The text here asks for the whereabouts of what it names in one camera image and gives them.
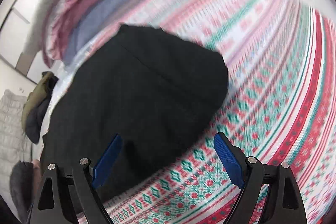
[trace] bed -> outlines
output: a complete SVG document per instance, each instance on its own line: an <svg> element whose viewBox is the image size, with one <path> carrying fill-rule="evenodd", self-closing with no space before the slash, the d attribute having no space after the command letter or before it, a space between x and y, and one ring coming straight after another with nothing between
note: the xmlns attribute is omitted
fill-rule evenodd
<svg viewBox="0 0 336 224"><path fill-rule="evenodd" d="M18 161L32 160L33 143L21 128L21 116L27 97L5 90L0 99L0 196L13 214L18 217L9 187L13 166Z"/></svg>
<svg viewBox="0 0 336 224"><path fill-rule="evenodd" d="M288 162L308 223L318 223L336 196L335 2L111 1L41 1L25 51L42 50L47 65L62 60L65 66L33 155L39 157L50 116L76 70L120 24L160 27L222 54L229 70L228 96L203 137L181 159L105 203L111 219L222 222L239 189L230 183L213 148L213 136L221 131L262 163ZM260 193L251 223L258 222L266 191ZM78 219L86 223L83 214Z"/></svg>

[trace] red and green knit pattern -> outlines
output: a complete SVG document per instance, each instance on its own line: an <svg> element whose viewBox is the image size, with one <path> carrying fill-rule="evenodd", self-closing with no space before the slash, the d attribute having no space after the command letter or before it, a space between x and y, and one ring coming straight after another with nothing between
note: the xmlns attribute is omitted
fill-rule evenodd
<svg viewBox="0 0 336 224"><path fill-rule="evenodd" d="M214 151L218 131L263 163L287 161L308 223L321 218L336 194L336 31L331 21L299 0L146 0L112 22L87 52L104 44L119 22L161 27L219 51L230 84L194 147L105 204L115 223L222 223L239 189ZM251 223L258 221L266 191Z"/></svg>

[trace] white wall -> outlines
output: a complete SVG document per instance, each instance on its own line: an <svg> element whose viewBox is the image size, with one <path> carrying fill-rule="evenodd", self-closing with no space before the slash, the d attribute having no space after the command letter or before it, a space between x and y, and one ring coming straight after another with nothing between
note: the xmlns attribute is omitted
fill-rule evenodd
<svg viewBox="0 0 336 224"><path fill-rule="evenodd" d="M35 88L35 84L19 74L2 59L0 59L0 98L6 89L17 95L28 96Z"/></svg>

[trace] red stripe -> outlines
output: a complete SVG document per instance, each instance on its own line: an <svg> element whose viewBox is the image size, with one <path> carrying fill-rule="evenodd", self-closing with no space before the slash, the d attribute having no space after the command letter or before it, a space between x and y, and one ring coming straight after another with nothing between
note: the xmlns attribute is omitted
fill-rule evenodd
<svg viewBox="0 0 336 224"><path fill-rule="evenodd" d="M301 7L301 5L299 6L299 9L298 9L298 13L297 13L296 19L298 18L298 15L299 15L299 13L300 13L300 7ZM289 54L290 49L291 49L291 47L292 47L293 44L294 44L294 37L295 37L294 35L296 34L297 27L298 27L298 20L296 20L296 22L295 22L295 27L294 27L294 31L293 31L293 34L292 34L292 38L291 38L291 40L290 40L289 47L288 47L288 49L286 50L284 56L287 56L287 55ZM271 81L270 84L268 85L268 87L267 87L267 89L266 89L264 95L260 98L259 102L263 102L263 101L265 100L265 98L268 96L268 94L271 92L271 89L272 89L272 87L273 87L275 81L277 80L277 78L278 78L279 75L280 75L281 68L284 66L285 60L286 60L286 59L283 58L282 62L281 62L280 65L279 65L279 69L278 69L278 71L275 73L274 78L272 79L272 81ZM256 105L256 107L250 112L250 114L248 115L248 117L244 120L244 123L248 123L248 122L253 118L253 116L256 115L256 113L257 113L257 111L260 109L261 105L262 105L261 103L259 103L259 104Z"/></svg>
<svg viewBox="0 0 336 224"><path fill-rule="evenodd" d="M217 205L219 202L221 202L225 197L227 197L230 193L232 193L233 190L235 190L236 188L237 188L236 186L235 186L235 187L232 187L231 190L230 190L229 192L225 193L224 196L222 196L220 199L218 199L218 200L216 200L214 203L212 203L211 206L208 206L204 211L202 211L201 213L195 215L194 217L188 219L187 221L185 221L185 222L183 222L183 223L181 223L181 224L187 224L187 223L189 223L191 220L193 220L193 219L195 219L195 218L198 218L200 215L202 215L202 214L204 214L205 212L209 211L211 208L213 208L215 205ZM231 201L234 202L234 201L237 199L237 197L238 197L238 195L236 195L234 198L232 198ZM220 209L218 209L215 213L213 213L213 214L210 215L209 217L213 216L213 215L216 214L217 212L220 213L221 211L224 211L226 208L228 208L228 206L230 206L231 201L227 202L223 207L221 207ZM203 223L209 223L209 222L205 221L205 219L203 219L203 220L200 221L199 223L202 223L202 224L203 224Z"/></svg>
<svg viewBox="0 0 336 224"><path fill-rule="evenodd" d="M296 18L298 18L299 12L300 12L300 6L299 6L299 9L298 9L298 13L297 13ZM295 33L296 33L296 29L297 29L297 27L298 27L298 20L296 20L295 22L296 22L296 23L295 23L295 27L294 27L294 31L293 31L293 36L292 36L292 38L291 38L290 45L293 45L293 39L294 39L294 37L295 37L294 35L295 35ZM277 72L277 74L275 75L273 81L275 81L275 79L278 77L279 74L280 74L280 71ZM263 96L263 98L262 98L261 100L264 100L264 98L265 98L267 95L268 95L268 92L266 92L266 93L264 94L264 96ZM254 111L252 111L252 113L256 113L256 111L257 111L259 108L260 108L260 106L257 106L256 109L254 109ZM212 218L212 217L215 217L215 215L216 215L216 217L218 217L218 219L216 219L215 222L218 222L218 221L220 221L220 220L226 218L227 215L225 215L225 216L221 215L221 211L222 211L224 208L227 208L227 206L229 206L229 205L231 204L231 202L234 201L235 199L236 199L236 197L234 197L232 200L230 200L228 203L226 203L223 207L221 207L220 209L218 209L215 213L213 213L212 215L210 215L209 217L205 218L204 220L202 220L202 221L199 222L199 223L208 223L207 220L211 220L211 218Z"/></svg>
<svg viewBox="0 0 336 224"><path fill-rule="evenodd" d="M286 11L285 11L285 13L284 13L283 20L285 19L285 15L288 14L288 12L289 12L289 8L290 8L290 6L288 6L288 7L286 8ZM274 35L273 35L273 39L275 39L275 37L278 35L278 32L279 32L279 31L280 31L280 28L277 29L276 33L274 33ZM221 197L218 201L216 201L215 203L213 203L213 204L211 205L211 207L209 207L209 208L212 208L214 205L216 205L218 202L220 202L224 197ZM198 217L199 215L205 213L209 208L207 208L205 211L202 211L201 213L199 213L197 216L193 217L192 219L194 219L194 218Z"/></svg>
<svg viewBox="0 0 336 224"><path fill-rule="evenodd" d="M172 28L178 22L186 17L191 11L194 12L201 4L206 0L193 0L192 2L187 2L179 9L177 9L174 14L170 15L164 22L160 24L161 28Z"/></svg>
<svg viewBox="0 0 336 224"><path fill-rule="evenodd" d="M234 53L230 54L232 58L230 60L226 61L226 64L229 66L232 66L232 63L239 57L239 56L246 56L250 51L251 51L251 44L252 41L250 40L251 37L256 36L256 33L259 30L264 31L264 27L269 24L269 21L272 19L273 16L273 11L278 9L280 0L278 0L278 3L275 5L276 0L272 0L268 7L267 10L264 11L263 16L258 19L257 22L254 24L254 28L248 32L248 34L242 39L242 42L240 43L240 46L235 50Z"/></svg>
<svg viewBox="0 0 336 224"><path fill-rule="evenodd" d="M270 43L267 45L267 48L263 51L262 56L259 58L258 63L250 70L250 74L248 75L248 77L245 79L245 81L241 84L241 86L238 88L237 92L231 96L231 99L229 101L229 103L226 106L226 111L231 110L232 106L233 106L233 102L234 99L236 99L243 91L245 85L248 84L249 80L252 78L253 74L256 72L257 68L261 65L261 63L264 61L267 53L270 51L270 49L272 48L273 44L276 42L276 39L278 38L279 33L282 31L282 29L280 28L284 26L284 20L285 18L287 18L287 14L290 10L290 6L288 6L286 8L286 12L283 15L283 18L280 22L280 24L278 25L279 28L276 30L276 32L273 34L272 38L270 39Z"/></svg>
<svg viewBox="0 0 336 224"><path fill-rule="evenodd" d="M232 198L228 203L226 203L223 207L219 208L215 213L209 215L208 217L204 218L203 220L197 222L197 224L204 224L204 223L217 223L224 218L226 218L231 210L231 206L235 203L238 195Z"/></svg>
<svg viewBox="0 0 336 224"><path fill-rule="evenodd" d="M313 37L314 37L314 28L313 28L312 37L311 37L312 40L313 40ZM311 56L312 56L312 47L313 47L313 43L311 44L311 50L310 50L310 56L309 56L309 62L308 62L308 64L310 64L310 60L311 60ZM307 75L308 75L308 69L307 69L307 72L306 72L306 75L305 75L305 78L304 78L304 83L303 83L303 85L302 85L302 89L300 90L299 96L297 97L297 99L296 99L296 101L295 101L294 107L293 107L293 109L292 109L290 115L288 116L288 118L287 118L287 120L286 120L284 126L281 128L280 133L276 136L276 138L275 138L275 140L273 141L272 145L269 146L269 148L266 150L266 152L263 154L263 156L259 159L260 161L263 161L264 158L268 155L268 153L269 153L270 150L274 147L274 145L275 145L275 143L277 142L277 140L280 138L280 136L281 136L281 134L283 133L285 127L287 126L287 124L288 124L288 122L289 122L289 120L290 120L290 118L291 118L291 116L292 116L292 114L293 114L293 112L294 112L294 110L295 110L295 108L296 108L296 105L297 105L297 103L298 103L298 101L299 101L299 99L300 99L300 97L301 97L301 94L302 94L302 92L303 92L304 85L305 85L305 83L306 83L306 81L307 81Z"/></svg>
<svg viewBox="0 0 336 224"><path fill-rule="evenodd" d="M327 41L327 48L325 49L326 53L327 54L331 54L333 52L333 49L332 49L332 40L331 40L331 37L330 37L330 28L329 28L329 23L327 22L326 19L324 19L324 23L325 23L325 26L328 26L328 28L326 27L325 28L325 37L326 37L326 41ZM332 85L331 83L329 84L329 82L331 82L331 79L332 77L328 77L329 75L334 75L333 74L333 58L331 56L331 58L326 58L325 60L326 64L327 64L327 68L326 68L326 72L325 72L325 75L327 76L325 78L325 86L324 86L324 92L323 92L323 97L322 97L322 100L323 100L323 106L326 105L328 102L329 102L329 96L328 96L328 92L327 90L329 88L332 88L332 87L335 87L335 83L334 85ZM330 133L331 133L331 128L332 128L332 125L333 125L333 121L335 119L335 107L333 107L335 105L335 102L336 102L336 93L334 92L334 96L333 96L333 100L332 100L332 112L330 114L330 119L328 120L327 122L327 126L325 127L325 130L323 132L323 137L322 137L322 140L320 142L320 145L318 146L318 149L315 153L315 155L313 156L313 161L310 163L309 167L308 167L308 170L305 171L304 175L300 178L299 180L299 187L303 187L303 185L307 182L311 172L315 169L321 155L322 155L322 152L324 151L325 149L325 146L327 144L327 140L330 136ZM326 114L326 111L327 111L327 107L323 107L322 104L321 106L319 107L319 111L318 111L318 114L316 115L317 117L322 117L323 115ZM318 123L319 126L322 126L323 125L323 120L324 119L319 119L319 118L315 118L314 122L315 123Z"/></svg>
<svg viewBox="0 0 336 224"><path fill-rule="evenodd" d="M315 59L308 91L306 93L304 101L300 107L298 115L290 131L288 132L286 138L283 140L280 147L277 149L276 153L268 161L268 164L278 165L287 156L288 152L294 145L295 141L298 139L300 132L302 132L305 120L307 119L308 113L311 109L313 99L316 96L318 80L320 76L321 60L322 60L322 32L321 32L320 17L317 12L315 18L316 18Z"/></svg>
<svg viewBox="0 0 336 224"><path fill-rule="evenodd" d="M293 2L291 2L291 5L288 5L286 7L286 10L283 14L283 17L281 19L281 21L278 24L278 28L276 29L276 31L274 32L274 34L272 35L272 37L270 38L271 43L268 44L267 48L264 50L262 56L259 59L259 62L253 67L253 69L250 71L250 75L247 77L247 79L244 81L243 85L239 87L239 90L242 90L242 88L244 87L245 84L248 83L248 80L251 79L252 74L256 71L257 67L261 64L262 60L264 60L266 54L268 53L269 49L271 48L271 46L274 44L274 41L278 38L278 34L281 30L281 27L284 26L284 21L288 16L288 12L291 10L290 8L293 6ZM245 59L246 55L248 52L243 53L243 56L241 57L241 59L235 64L235 66L232 66L233 68L231 69L233 72L236 72L236 70L242 65L242 60Z"/></svg>

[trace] black cloth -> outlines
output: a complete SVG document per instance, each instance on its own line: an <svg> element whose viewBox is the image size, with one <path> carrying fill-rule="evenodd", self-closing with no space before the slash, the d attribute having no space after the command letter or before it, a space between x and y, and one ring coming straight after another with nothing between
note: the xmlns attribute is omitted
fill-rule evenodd
<svg viewBox="0 0 336 224"><path fill-rule="evenodd" d="M218 52L161 29L122 25L56 105L43 137L42 169L56 163L69 174L83 157L94 165L119 133L122 151L97 189L107 201L190 148L222 105L227 83ZM80 211L78 201L74 207Z"/></svg>
<svg viewBox="0 0 336 224"><path fill-rule="evenodd" d="M15 215L13 215L2 196L0 196L0 224L21 224Z"/></svg>
<svg viewBox="0 0 336 224"><path fill-rule="evenodd" d="M43 90L45 90L46 98L37 106L33 107L26 118L25 133L32 143L38 143L40 140L41 126L44 116L47 112L51 95L53 94L53 89L58 81L53 73L50 77L43 83Z"/></svg>
<svg viewBox="0 0 336 224"><path fill-rule="evenodd" d="M41 126L44 116L47 112L51 96L48 95L37 107L34 107L26 119L26 135L32 143L38 143L40 140Z"/></svg>
<svg viewBox="0 0 336 224"><path fill-rule="evenodd" d="M19 161L14 165L9 179L10 195L22 223L26 222L32 203L33 167L31 162Z"/></svg>

